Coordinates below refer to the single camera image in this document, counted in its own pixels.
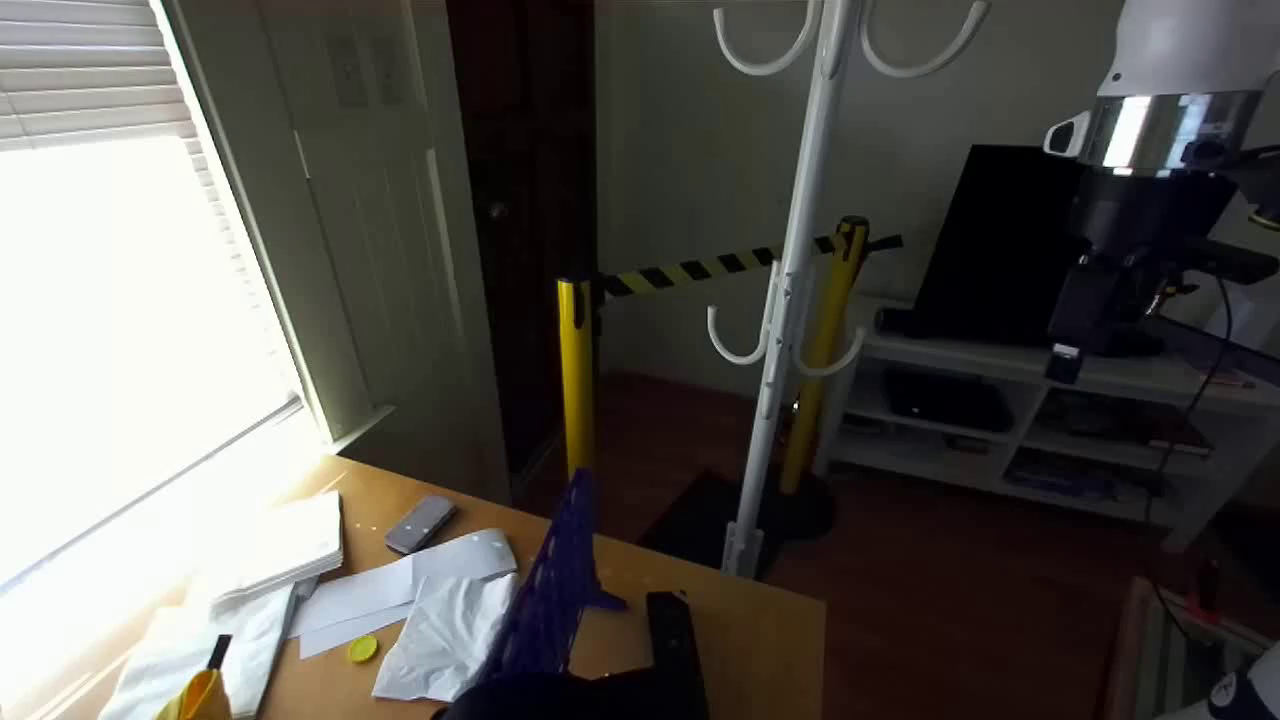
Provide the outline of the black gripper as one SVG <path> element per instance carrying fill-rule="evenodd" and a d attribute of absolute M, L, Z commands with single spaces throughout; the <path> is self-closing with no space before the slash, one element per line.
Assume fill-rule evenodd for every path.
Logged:
<path fill-rule="evenodd" d="M 1221 174 L 1113 174 L 1089 168 L 1077 183 L 1066 234 L 1085 245 L 1066 267 L 1049 339 L 1055 358 L 1157 356 L 1141 327 L 1161 282 L 1179 272 L 1185 249 L 1202 240 L 1235 189 Z"/>

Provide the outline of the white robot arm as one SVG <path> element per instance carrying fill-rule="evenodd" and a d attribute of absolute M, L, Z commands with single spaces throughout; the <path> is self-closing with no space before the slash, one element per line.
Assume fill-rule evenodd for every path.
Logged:
<path fill-rule="evenodd" d="M 1038 149 L 1085 168 L 1049 339 L 1085 358 L 1129 330 L 1235 190 L 1275 212 L 1275 152 L 1242 149 L 1280 73 L 1280 0 L 1125 0 L 1097 98 Z"/>

